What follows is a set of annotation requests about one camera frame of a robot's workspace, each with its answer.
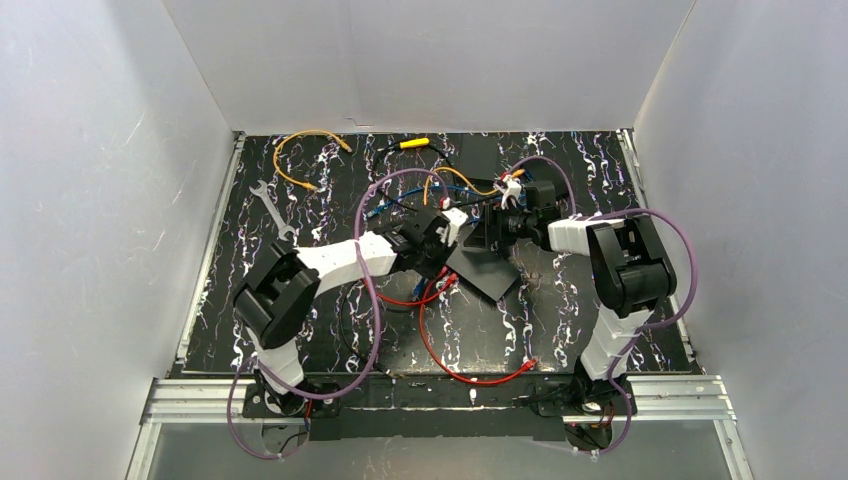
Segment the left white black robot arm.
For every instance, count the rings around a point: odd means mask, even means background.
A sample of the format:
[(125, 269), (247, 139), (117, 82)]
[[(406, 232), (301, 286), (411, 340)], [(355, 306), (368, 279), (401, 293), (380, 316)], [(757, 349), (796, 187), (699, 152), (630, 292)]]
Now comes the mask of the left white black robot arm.
[(458, 208), (423, 209), (405, 220), (362, 231), (350, 240), (319, 247), (297, 247), (283, 240), (265, 246), (234, 290), (235, 318), (248, 330), (257, 357), (256, 371), (268, 390), (310, 400), (331, 400), (332, 393), (305, 388), (296, 336), (314, 300), (330, 289), (377, 277), (415, 271), (434, 277), (455, 250), (468, 215)]

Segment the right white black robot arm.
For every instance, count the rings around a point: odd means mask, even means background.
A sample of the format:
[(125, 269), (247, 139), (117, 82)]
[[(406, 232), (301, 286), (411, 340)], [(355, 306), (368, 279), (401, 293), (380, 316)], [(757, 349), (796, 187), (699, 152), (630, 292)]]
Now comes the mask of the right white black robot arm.
[(652, 221), (655, 211), (635, 208), (567, 218), (559, 202), (569, 191), (551, 181), (503, 177), (495, 187), (501, 196), (482, 210), (466, 245), (499, 251), (529, 239), (548, 252), (587, 257), (601, 305), (574, 373), (584, 382), (618, 379), (640, 329), (677, 287)]

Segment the black pad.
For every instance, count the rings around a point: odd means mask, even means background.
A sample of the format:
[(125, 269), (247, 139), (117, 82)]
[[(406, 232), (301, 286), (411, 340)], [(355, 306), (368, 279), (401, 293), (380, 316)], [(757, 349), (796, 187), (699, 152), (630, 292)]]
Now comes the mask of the black pad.
[(446, 266), (491, 302), (503, 298), (521, 278), (509, 260), (486, 249), (458, 247)]

